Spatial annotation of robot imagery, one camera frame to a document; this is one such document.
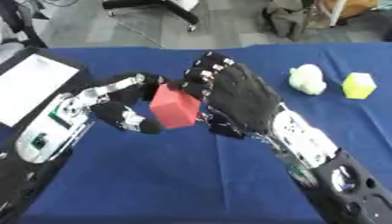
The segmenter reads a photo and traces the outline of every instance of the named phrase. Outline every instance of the robotic arm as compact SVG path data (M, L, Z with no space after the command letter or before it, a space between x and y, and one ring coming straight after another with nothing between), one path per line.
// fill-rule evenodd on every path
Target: robotic arm
M302 193L329 224L387 224L392 194L346 150L284 105L244 65L208 52L169 83L205 101L200 120L216 134L255 137L285 163Z

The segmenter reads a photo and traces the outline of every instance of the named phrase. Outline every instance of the gray carpet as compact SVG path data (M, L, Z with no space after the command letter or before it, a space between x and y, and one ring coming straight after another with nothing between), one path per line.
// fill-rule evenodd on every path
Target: gray carpet
M161 8L121 9L115 11L115 17L108 17L100 0L80 0L72 7L52 9L52 20L40 25L40 33L51 47L161 45L172 49L214 49L291 43L287 38L259 32L255 17L267 2L200 0L194 10L201 20L199 28L187 32L183 20ZM381 41L391 23L388 13L368 13L350 19L348 26L308 30L299 42Z

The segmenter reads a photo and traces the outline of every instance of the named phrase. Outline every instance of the black glove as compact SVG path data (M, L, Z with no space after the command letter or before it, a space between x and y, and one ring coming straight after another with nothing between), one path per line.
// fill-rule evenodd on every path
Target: black glove
M229 137L267 133L281 102L274 90L246 66L214 52L204 54L183 80L171 81L169 88L205 100L212 114L210 130Z
M97 118L119 130L135 130L144 134L158 134L163 129L155 118L145 118L137 115L130 107L142 99L151 101L157 92L159 85L168 80L161 75L140 73L144 76L141 84L136 84L125 89L108 94L109 101L91 107ZM97 87L123 81L129 77L136 77L137 73L123 73L100 80Z

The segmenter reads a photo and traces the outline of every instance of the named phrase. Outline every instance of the blue table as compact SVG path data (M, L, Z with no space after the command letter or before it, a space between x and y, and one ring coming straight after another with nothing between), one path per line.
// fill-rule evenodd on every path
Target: blue table
M179 78L200 51L148 48L55 49L86 63L95 78L148 71ZM260 74L312 125L348 149L392 190L392 45L259 45L223 50ZM328 89L308 96L289 87L288 70L319 65ZM340 83L350 72L374 75L378 89L348 100ZM140 104L136 110L148 115ZM2 137L7 132L0 129ZM214 136L207 127L159 136L121 133L98 122L25 213L21 223L256 221L323 223L269 147Z

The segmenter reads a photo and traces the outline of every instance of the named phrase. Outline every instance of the cable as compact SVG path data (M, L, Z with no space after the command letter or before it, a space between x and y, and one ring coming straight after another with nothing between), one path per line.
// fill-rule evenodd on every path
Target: cable
M70 3L58 4L57 2L62 1L62 0L39 0L39 1L42 3L45 3L45 4L53 5L55 7L60 7L60 8L70 7L70 6L73 6L74 4L77 4L79 2L79 0L73 0Z
M154 43L155 45L159 46L159 48L166 49L164 46L162 46L161 44L159 44L155 39L150 38L149 36L147 36L147 34L145 34L144 32L138 31L138 30L136 30L135 28L132 28L132 27L130 27L130 26L128 26L128 25L122 23L122 22L121 22L120 20L118 20L118 19L115 19L115 18L113 18L113 19L115 20L115 22L116 22L118 25L122 25L123 27L127 28L128 30L131 30L131 31L133 31L133 32L135 32L135 33L137 33L137 34L143 36L144 38L148 39L150 42L152 42L152 43Z

